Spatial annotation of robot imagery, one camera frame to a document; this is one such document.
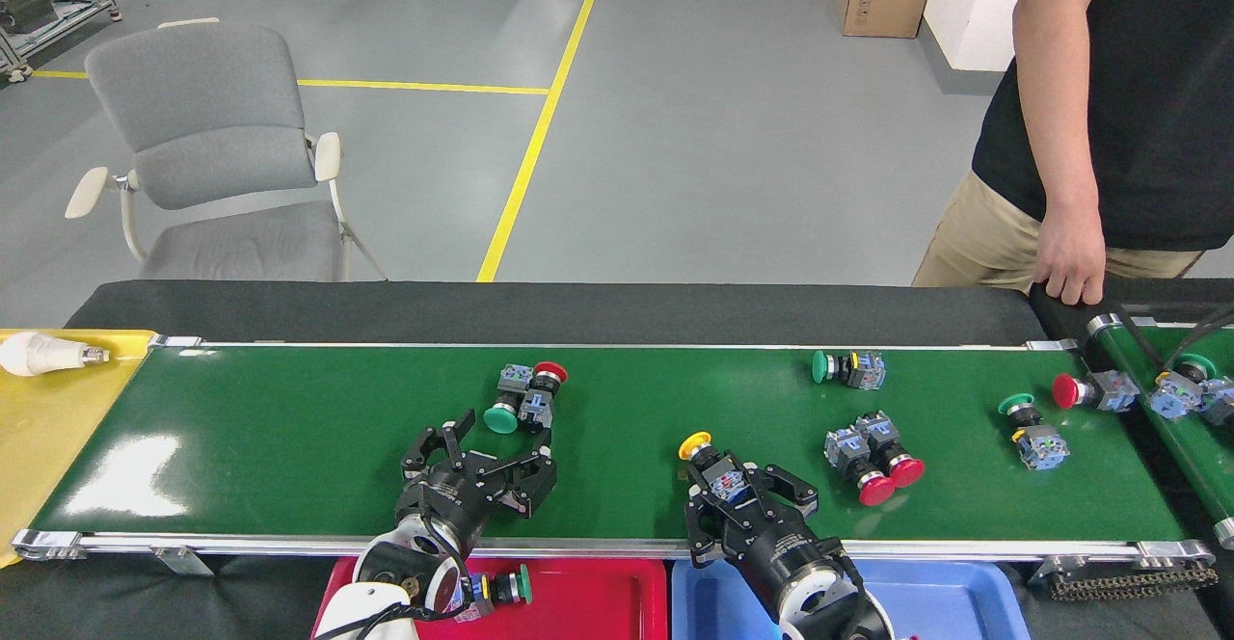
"red tray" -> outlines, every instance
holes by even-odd
[[[416,623],[421,640],[668,640],[664,562],[601,559],[468,559],[471,572],[507,573],[526,562],[532,603],[497,607],[479,620]],[[317,622],[334,592],[352,582],[355,559],[339,559]],[[317,625],[313,624],[313,635]]]

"chair armrest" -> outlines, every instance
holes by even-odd
[[[110,180],[111,175],[106,166],[96,166],[96,169],[81,175],[81,180],[78,183],[77,189],[74,189],[73,196],[69,197],[64,217],[80,218],[93,211],[94,206],[99,202],[99,196],[102,196],[102,191],[107,187]]]
[[[329,183],[331,179],[338,178],[343,163],[343,143],[338,138],[338,132],[329,131],[321,134],[312,163],[317,183]]]
[[[218,22],[216,17],[209,17],[207,20],[169,20],[167,22],[160,22],[159,28],[175,28],[178,25],[194,25],[195,22]]]

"person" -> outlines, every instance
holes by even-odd
[[[1018,0],[1016,58],[913,285],[1095,305],[1234,234],[1234,0]]]

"blue tray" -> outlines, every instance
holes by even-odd
[[[1030,640],[1007,577],[991,564],[856,561],[896,636]],[[673,564],[674,640],[780,640],[733,566]]]

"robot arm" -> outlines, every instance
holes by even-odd
[[[365,615],[353,615],[352,622],[317,640],[369,638],[376,630],[380,634],[371,638],[415,640],[413,626],[404,619],[442,620],[473,604],[465,560],[489,517],[508,507],[529,518],[557,482],[557,462],[549,448],[552,430],[538,434],[532,451],[497,460],[459,446],[473,425],[475,412],[468,408],[457,422],[421,430],[401,462],[405,486],[395,504],[397,527],[369,543],[355,564],[353,583],[339,591],[343,594],[362,586],[358,588],[365,596],[395,601],[373,610],[370,604],[353,599],[347,613]],[[444,451],[444,459],[429,465],[437,451]],[[352,599],[352,592],[343,594],[339,603],[347,604],[347,599]],[[400,634],[402,626],[412,635]]]
[[[790,640],[891,639],[891,622],[840,540],[818,539],[806,525],[818,508],[816,487],[776,465],[721,454],[706,433],[686,439],[677,456],[694,481],[685,514],[695,566],[735,566]]]

